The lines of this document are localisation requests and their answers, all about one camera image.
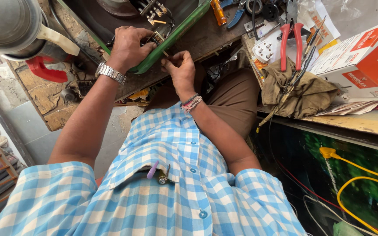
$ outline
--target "orange screwdriver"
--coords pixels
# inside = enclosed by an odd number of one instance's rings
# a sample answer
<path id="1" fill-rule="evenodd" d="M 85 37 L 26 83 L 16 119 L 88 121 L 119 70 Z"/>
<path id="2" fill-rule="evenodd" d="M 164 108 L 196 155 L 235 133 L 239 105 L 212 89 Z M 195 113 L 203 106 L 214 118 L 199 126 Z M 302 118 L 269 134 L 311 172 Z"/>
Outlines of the orange screwdriver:
<path id="1" fill-rule="evenodd" d="M 220 6 L 219 0 L 211 0 L 211 6 L 214 9 L 215 18 L 217 18 L 218 25 L 223 26 L 227 24 L 227 18 L 224 16 L 224 11 Z"/>

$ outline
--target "bracelet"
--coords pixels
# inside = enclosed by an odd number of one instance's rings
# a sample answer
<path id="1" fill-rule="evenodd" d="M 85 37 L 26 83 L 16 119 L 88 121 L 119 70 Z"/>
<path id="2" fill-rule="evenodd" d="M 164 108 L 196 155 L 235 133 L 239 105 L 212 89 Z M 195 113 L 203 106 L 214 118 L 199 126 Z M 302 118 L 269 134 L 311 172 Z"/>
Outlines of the bracelet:
<path id="1" fill-rule="evenodd" d="M 196 98 L 197 96 L 199 96 L 199 94 L 195 94 L 195 95 L 193 95 L 192 97 L 190 97 L 190 99 L 188 99 L 187 101 L 185 101 L 185 102 L 182 102 L 181 104 L 180 104 L 180 108 L 182 108 L 182 106 L 184 106 L 184 105 L 187 105 L 187 104 L 189 104 L 189 102 L 190 101 L 192 101 L 194 98 Z"/>
<path id="2" fill-rule="evenodd" d="M 185 105 L 181 104 L 182 110 L 185 113 L 189 113 L 193 108 L 196 107 L 196 105 L 201 103 L 201 101 L 203 101 L 202 97 L 198 95 L 198 96 L 194 97 L 193 99 L 191 99 L 187 104 L 185 104 Z"/>

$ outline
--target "left hand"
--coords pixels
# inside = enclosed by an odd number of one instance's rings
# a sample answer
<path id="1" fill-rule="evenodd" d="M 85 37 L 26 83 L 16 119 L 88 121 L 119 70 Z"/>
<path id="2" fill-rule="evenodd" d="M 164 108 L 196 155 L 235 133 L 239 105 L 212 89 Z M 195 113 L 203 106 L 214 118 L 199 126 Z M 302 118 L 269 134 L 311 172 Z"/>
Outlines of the left hand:
<path id="1" fill-rule="evenodd" d="M 140 46 L 140 41 L 154 34 L 147 29 L 133 26 L 121 26 L 115 30 L 115 43 L 106 65 L 125 74 L 130 68 L 137 66 L 157 45 L 149 42 Z"/>

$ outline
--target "brown trousers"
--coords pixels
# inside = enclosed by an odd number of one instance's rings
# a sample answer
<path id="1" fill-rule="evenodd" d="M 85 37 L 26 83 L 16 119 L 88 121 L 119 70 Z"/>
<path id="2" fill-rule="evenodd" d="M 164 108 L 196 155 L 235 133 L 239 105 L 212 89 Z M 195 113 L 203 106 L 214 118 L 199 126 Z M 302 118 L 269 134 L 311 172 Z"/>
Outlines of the brown trousers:
<path id="1" fill-rule="evenodd" d="M 200 93 L 206 73 L 196 64 L 195 91 Z M 220 78 L 216 86 L 202 99 L 221 119 L 238 134 L 247 138 L 256 120 L 259 83 L 250 69 L 240 69 Z M 169 108 L 179 101 L 172 81 L 168 81 L 154 95 L 145 111 L 155 108 Z"/>

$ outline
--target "silver wristwatch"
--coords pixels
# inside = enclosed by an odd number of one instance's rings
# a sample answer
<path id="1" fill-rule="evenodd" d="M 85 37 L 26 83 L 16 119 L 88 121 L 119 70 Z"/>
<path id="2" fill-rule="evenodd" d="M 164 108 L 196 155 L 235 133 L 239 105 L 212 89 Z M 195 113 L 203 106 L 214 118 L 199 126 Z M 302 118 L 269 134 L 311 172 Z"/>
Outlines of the silver wristwatch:
<path id="1" fill-rule="evenodd" d="M 99 75 L 107 75 L 108 77 L 116 80 L 121 85 L 125 83 L 126 76 L 121 74 L 119 71 L 113 69 L 110 66 L 107 66 L 104 62 L 99 64 L 99 67 L 97 67 L 96 70 L 96 78 L 99 77 Z"/>

